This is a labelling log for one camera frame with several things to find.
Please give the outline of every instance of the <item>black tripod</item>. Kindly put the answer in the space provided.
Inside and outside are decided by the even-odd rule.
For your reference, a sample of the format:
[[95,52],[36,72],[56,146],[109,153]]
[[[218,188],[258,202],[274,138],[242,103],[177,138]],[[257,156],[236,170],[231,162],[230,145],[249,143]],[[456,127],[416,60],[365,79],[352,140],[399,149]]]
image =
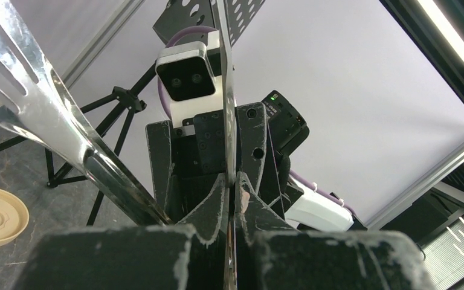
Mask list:
[[[87,113],[91,110],[97,109],[107,103],[112,102],[113,100],[118,100],[118,104],[111,110],[111,112],[100,122],[100,124],[95,128],[95,131],[103,138],[108,130],[113,126],[113,124],[120,118],[122,113],[127,109],[129,112],[127,113],[127,117],[125,118],[125,122],[120,131],[120,135],[118,136],[117,144],[115,146],[115,154],[118,156],[120,154],[121,148],[123,147],[123,143],[125,142],[125,138],[127,137],[127,133],[129,132],[129,128],[132,123],[132,119],[134,115],[138,112],[141,112],[147,108],[147,104],[138,98],[140,92],[150,83],[150,81],[155,77],[155,62],[154,64],[143,74],[143,76],[137,81],[131,89],[123,89],[120,87],[114,87],[113,91],[110,95],[103,97],[99,100],[94,101],[84,107],[81,108],[83,113]],[[14,145],[17,145],[26,138],[22,136],[17,136],[11,138],[9,140],[4,141],[0,144],[0,152],[8,149]],[[50,188],[55,188],[61,184],[67,184],[77,181],[86,180],[85,176],[76,176],[65,178],[67,174],[72,171],[72,165],[65,163],[61,166],[61,168],[55,173],[54,172],[54,163],[53,163],[53,153],[45,149],[45,159],[47,161],[47,176],[49,181],[47,182],[47,186]],[[104,198],[104,193],[98,191],[97,198],[93,204],[93,208],[89,215],[88,221],[86,225],[93,225],[95,222],[95,218],[97,217],[98,210],[100,209],[100,205],[102,204],[102,200]]]

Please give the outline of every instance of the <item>metal utensil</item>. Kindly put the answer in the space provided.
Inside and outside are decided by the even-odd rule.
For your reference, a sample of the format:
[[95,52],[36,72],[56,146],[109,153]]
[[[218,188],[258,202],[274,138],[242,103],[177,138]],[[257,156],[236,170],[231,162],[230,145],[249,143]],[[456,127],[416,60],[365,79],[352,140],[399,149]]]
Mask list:
[[0,0],[0,31],[0,70],[16,88],[0,88],[0,127],[60,155],[137,224],[170,224],[84,117],[8,0]]

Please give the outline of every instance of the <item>black perforated bracket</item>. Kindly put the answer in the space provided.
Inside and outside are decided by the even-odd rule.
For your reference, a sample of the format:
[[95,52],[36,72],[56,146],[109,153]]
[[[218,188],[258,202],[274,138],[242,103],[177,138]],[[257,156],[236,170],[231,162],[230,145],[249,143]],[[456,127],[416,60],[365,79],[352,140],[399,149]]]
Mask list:
[[[230,44],[234,45],[246,27],[249,26],[265,0],[226,0],[228,31]],[[169,0],[166,9],[155,22],[153,29],[166,44],[173,35],[184,28],[204,25],[216,27],[213,22],[212,8],[216,0]],[[205,36],[192,35],[179,43],[201,40],[207,43]]]

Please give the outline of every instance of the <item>purple cable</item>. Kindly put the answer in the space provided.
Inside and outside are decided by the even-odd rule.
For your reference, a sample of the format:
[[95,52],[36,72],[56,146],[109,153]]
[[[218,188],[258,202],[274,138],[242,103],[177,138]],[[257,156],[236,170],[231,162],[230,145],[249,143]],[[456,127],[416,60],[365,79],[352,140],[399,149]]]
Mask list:
[[[166,47],[172,47],[174,46],[179,40],[181,40],[184,36],[187,36],[189,34],[194,34],[194,33],[209,33],[212,31],[216,31],[215,28],[209,27],[209,26],[191,26],[187,27],[177,33],[168,41],[166,44]],[[161,106],[163,106],[164,112],[168,116],[168,118],[172,118],[172,112],[170,109],[170,105],[168,104],[168,100],[165,98],[164,93],[163,93],[163,83],[161,82],[161,79],[157,77],[157,91],[159,93],[159,98],[161,99]]]
[[346,210],[349,210],[349,212],[352,215],[356,216],[355,211],[349,205],[347,205],[347,204],[343,205],[343,203],[339,199],[337,199],[334,196],[331,196],[329,193],[326,193],[326,192],[322,191],[321,189],[317,188],[317,186],[315,186],[315,184],[310,183],[308,180],[301,177],[298,173],[294,172],[294,170],[291,169],[289,171],[289,175],[291,177],[293,177],[294,179],[296,179],[297,181],[299,181],[305,187],[308,187],[309,189],[312,189],[316,193],[319,193],[320,195],[324,196],[325,198],[328,198],[329,200],[333,201],[334,203],[344,207]]

